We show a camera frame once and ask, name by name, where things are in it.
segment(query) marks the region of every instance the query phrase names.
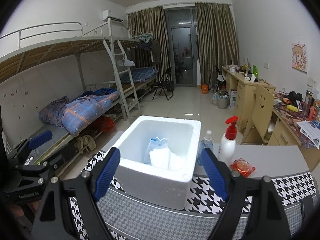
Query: drawer handle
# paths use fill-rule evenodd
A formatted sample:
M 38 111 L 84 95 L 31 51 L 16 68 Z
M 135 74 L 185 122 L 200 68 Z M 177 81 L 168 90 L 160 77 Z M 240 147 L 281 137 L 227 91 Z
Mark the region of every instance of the drawer handle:
M 288 143 L 289 143 L 288 139 L 286 138 L 286 136 L 284 136 L 284 134 L 283 134 L 283 133 L 281 133 L 281 137 L 284 139 L 284 141 L 286 142 L 286 144 L 288 144 Z

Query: door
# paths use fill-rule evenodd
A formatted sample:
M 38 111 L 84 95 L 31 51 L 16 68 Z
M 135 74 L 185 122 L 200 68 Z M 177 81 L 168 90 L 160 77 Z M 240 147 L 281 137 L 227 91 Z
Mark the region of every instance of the door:
M 166 10 L 170 64 L 172 77 L 177 86 L 197 86 L 198 50 L 195 18 L 192 8 Z

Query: cartoon girl picture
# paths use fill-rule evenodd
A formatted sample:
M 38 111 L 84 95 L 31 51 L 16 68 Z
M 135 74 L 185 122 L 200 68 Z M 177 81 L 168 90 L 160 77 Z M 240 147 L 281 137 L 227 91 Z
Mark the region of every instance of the cartoon girl picture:
M 307 72 L 307 46 L 298 42 L 292 45 L 292 52 L 292 68 Z

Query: curtain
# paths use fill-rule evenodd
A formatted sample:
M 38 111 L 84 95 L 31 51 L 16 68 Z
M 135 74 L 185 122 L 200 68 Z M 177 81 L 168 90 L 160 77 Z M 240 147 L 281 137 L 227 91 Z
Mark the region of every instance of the curtain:
M 169 67 L 168 34 L 163 7 L 159 6 L 148 8 L 142 11 L 130 13 L 129 28 L 143 33 L 153 32 L 153 38 L 159 41 L 162 50 L 161 64 L 159 66 L 159 76 L 161 76 Z M 150 51 L 135 48 L 132 59 L 138 67 L 150 67 L 152 65 Z
M 196 3 L 201 84 L 209 84 L 215 67 L 239 64 L 236 29 L 228 4 Z

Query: bolt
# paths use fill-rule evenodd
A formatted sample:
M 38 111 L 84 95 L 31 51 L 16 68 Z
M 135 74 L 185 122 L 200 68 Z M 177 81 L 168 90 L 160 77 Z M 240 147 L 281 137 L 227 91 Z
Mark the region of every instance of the bolt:
M 231 171 L 231 176 L 234 178 L 239 178 L 240 177 L 240 173 L 237 171 Z
M 269 176 L 264 176 L 263 177 L 264 182 L 269 183 L 271 182 L 271 178 Z
M 58 177 L 52 177 L 52 178 L 50 179 L 51 183 L 57 183 L 58 180 L 59 180 Z
M 84 177 L 84 178 L 89 177 L 89 176 L 90 176 L 90 171 L 84 171 L 84 172 L 82 172 L 81 176 Z

